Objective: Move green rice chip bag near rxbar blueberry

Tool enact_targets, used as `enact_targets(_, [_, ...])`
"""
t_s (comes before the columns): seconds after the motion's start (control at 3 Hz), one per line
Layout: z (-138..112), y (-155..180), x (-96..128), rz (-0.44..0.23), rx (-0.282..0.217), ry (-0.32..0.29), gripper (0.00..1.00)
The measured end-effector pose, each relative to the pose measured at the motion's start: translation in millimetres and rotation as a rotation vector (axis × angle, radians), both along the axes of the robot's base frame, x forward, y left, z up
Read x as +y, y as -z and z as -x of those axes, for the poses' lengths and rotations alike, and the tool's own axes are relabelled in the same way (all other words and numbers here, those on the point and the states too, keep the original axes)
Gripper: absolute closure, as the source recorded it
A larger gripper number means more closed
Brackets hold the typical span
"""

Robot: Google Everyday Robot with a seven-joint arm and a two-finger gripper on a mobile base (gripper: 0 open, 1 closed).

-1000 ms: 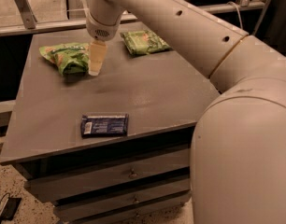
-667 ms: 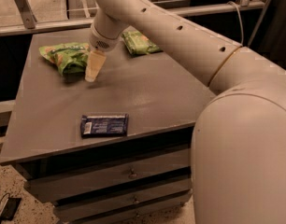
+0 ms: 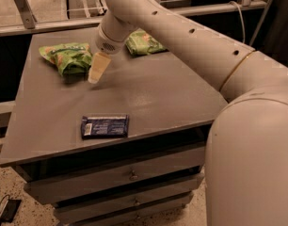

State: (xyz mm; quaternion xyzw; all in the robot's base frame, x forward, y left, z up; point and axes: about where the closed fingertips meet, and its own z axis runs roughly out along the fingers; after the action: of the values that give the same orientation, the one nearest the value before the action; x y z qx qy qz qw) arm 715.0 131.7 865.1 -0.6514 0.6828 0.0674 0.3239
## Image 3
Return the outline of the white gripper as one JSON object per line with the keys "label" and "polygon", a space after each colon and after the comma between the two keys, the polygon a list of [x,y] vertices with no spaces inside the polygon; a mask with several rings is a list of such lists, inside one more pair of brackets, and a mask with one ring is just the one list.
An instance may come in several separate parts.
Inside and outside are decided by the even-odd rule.
{"label": "white gripper", "polygon": [[134,25],[115,17],[110,10],[105,14],[95,35],[96,46],[102,52],[95,53],[92,58],[88,72],[89,83],[97,84],[100,81],[111,62],[111,57],[108,54],[117,54],[134,31],[136,31]]}

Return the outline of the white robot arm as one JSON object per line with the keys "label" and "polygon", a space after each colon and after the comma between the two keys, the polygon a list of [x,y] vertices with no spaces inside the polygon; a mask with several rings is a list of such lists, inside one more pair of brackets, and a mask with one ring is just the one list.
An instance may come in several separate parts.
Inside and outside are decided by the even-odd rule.
{"label": "white robot arm", "polygon": [[159,0],[105,0],[96,37],[116,54],[141,28],[226,100],[205,151],[208,226],[288,226],[288,68]]}

